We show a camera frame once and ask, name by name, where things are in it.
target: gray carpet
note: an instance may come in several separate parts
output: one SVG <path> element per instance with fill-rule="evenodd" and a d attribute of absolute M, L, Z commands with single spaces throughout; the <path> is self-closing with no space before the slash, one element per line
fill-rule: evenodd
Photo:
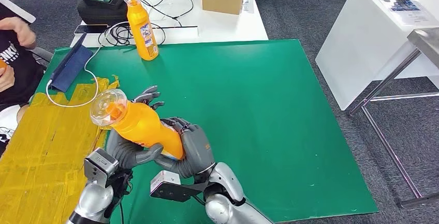
<path fill-rule="evenodd" d="M 68 46 L 80 18 L 77 0 L 12 0 L 37 17 L 39 45 L 48 50 Z M 270 39 L 297 38 L 319 79 L 357 161 L 379 213 L 295 223 L 439 223 L 439 202 L 402 210 L 398 199 L 412 197 L 391 159 L 362 113 L 340 111 L 315 57 L 346 0 L 256 0 Z M 395 80 L 387 94 L 433 92 L 427 78 Z M 369 107 L 389 142 L 423 194 L 439 191 L 439 101 L 437 98 L 373 103 Z"/>

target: black cable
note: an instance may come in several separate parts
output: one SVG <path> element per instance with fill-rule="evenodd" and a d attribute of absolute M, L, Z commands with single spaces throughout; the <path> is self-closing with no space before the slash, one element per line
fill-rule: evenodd
<path fill-rule="evenodd" d="M 163 40 L 160 44 L 163 44 L 166 40 L 166 32 L 165 30 L 155 24 L 155 23 L 151 23 L 151 25 L 154 25 L 158 28 L 160 28 L 160 30 L 162 30 L 163 32 Z M 128 23 L 125 25 L 119 25 L 117 27 L 112 28 L 111 26 L 108 27 L 103 33 L 100 33 L 98 36 L 98 42 L 101 46 L 105 47 L 105 45 L 102 44 L 101 42 L 101 37 L 102 35 L 106 36 L 106 42 L 114 47 L 120 47 L 120 46 L 133 46 L 134 44 L 131 43 L 131 40 L 134 38 L 133 37 L 133 33 L 131 32 L 131 28 L 129 27 Z"/>
<path fill-rule="evenodd" d="M 165 30 L 163 30 L 163 27 L 161 27 L 161 26 L 159 26 L 159 25 L 157 25 L 157 24 L 155 24 L 155 23 L 152 23 L 152 22 L 151 22 L 151 25 L 155 25 L 155 26 L 157 26 L 158 28 L 160 28 L 160 30 L 162 30 L 162 32 L 163 32 L 163 40 L 162 40 L 162 42 L 161 42 L 160 44 L 163 44 L 163 43 L 165 42 L 165 39 L 166 39 L 166 33 L 165 33 Z"/>
<path fill-rule="evenodd" d="M 163 14 L 164 16 L 167 16 L 167 17 L 169 17 L 169 18 L 171 18 L 171 19 L 173 19 L 173 20 L 176 20 L 176 21 L 179 23 L 180 26 L 183 26 L 183 25 L 182 25 L 181 22 L 178 20 L 178 18 L 180 18 L 181 16 L 183 16 L 183 15 L 185 15 L 185 14 L 191 12 L 192 9 L 194 9 L 194 1 L 190 0 L 192 6 L 191 6 L 191 8 L 190 8 L 188 11 L 182 13 L 182 14 L 179 15 L 179 16 L 170 16 L 170 15 L 168 15 L 168 14 L 165 14 L 165 13 L 161 12 L 160 10 L 158 10 L 158 9 L 156 8 L 156 6 L 158 6 L 158 5 L 159 5 L 160 3 L 162 3 L 164 0 L 160 0 L 160 2 L 158 2 L 157 4 L 154 4 L 154 5 L 149 4 L 146 0 L 141 0 L 141 1 L 142 1 L 142 3 L 148 5 L 149 7 L 153 8 L 155 11 L 157 11 L 157 12 Z"/>
<path fill-rule="evenodd" d="M 121 224 L 124 224 L 124 217 L 123 217 L 123 208 L 122 208 L 122 202 L 119 203 L 119 207 L 121 208 Z"/>
<path fill-rule="evenodd" d="M 201 200 L 198 196 L 192 196 L 192 197 L 201 205 L 203 205 L 203 206 L 206 205 L 206 203 L 203 200 Z"/>

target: robotic arm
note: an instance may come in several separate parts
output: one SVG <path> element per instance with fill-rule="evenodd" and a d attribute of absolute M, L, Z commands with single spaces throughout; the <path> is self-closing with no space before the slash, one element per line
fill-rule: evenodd
<path fill-rule="evenodd" d="M 159 96 L 156 87 L 148 88 L 134 101 L 149 104 Z M 153 109 L 163 102 L 153 104 Z M 182 160 L 173 160 L 161 154 L 163 146 L 154 144 L 148 150 L 122 138 L 111 130 L 107 151 L 93 151 L 84 160 L 87 184 L 79 203 L 67 224 L 107 224 L 124 195 L 129 194 L 132 168 L 154 160 L 166 171 L 184 178 L 194 177 L 193 185 L 180 185 L 162 180 L 151 192 L 152 197 L 184 202 L 194 197 L 206 207 L 207 216 L 216 224 L 269 224 L 273 223 L 244 195 L 238 178 L 223 162 L 216 162 L 209 140 L 198 125 L 174 117 L 162 119 L 180 134 L 185 151 Z M 203 193 L 204 201 L 197 195 Z"/>
<path fill-rule="evenodd" d="M 273 223 L 246 198 L 232 169 L 223 162 L 215 162 L 201 127 L 178 117 L 162 121 L 180 134 L 186 157 L 175 161 L 159 155 L 154 161 L 182 177 L 193 176 L 195 182 L 194 185 L 161 182 L 151 193 L 152 197 L 184 202 L 202 192 L 207 216 L 216 224 Z"/>

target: yellow tape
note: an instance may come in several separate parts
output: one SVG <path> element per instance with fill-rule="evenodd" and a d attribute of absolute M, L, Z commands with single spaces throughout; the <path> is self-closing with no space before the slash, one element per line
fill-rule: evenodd
<path fill-rule="evenodd" d="M 117 76 L 98 78 L 99 89 L 116 88 Z M 96 84 L 78 84 L 70 101 L 58 93 L 61 104 L 90 100 Z M 83 160 L 103 147 L 106 130 L 90 120 L 89 104 L 77 108 L 53 105 L 37 93 L 0 159 L 0 223 L 64 223 L 78 203 L 85 185 Z"/>

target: orange bottle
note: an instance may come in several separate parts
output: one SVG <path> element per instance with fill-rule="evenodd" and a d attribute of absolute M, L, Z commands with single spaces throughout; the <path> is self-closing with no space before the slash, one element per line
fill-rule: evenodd
<path fill-rule="evenodd" d="M 2 59 L 0 59 L 0 69 L 3 68 L 3 69 L 6 70 L 6 67 L 7 67 L 7 66 L 8 66 L 8 65 L 7 65 Z"/>
<path fill-rule="evenodd" d="M 172 159 L 184 157 L 180 135 L 162 123 L 148 105 L 128 101 L 120 89 L 102 92 L 90 108 L 92 122 L 98 126 L 110 125 L 120 136 L 144 147 L 163 145 L 162 154 Z"/>
<path fill-rule="evenodd" d="M 158 56 L 157 42 L 152 32 L 148 12 L 140 0 L 124 0 L 128 5 L 127 18 L 134 36 L 137 52 L 144 60 L 153 60 Z"/>

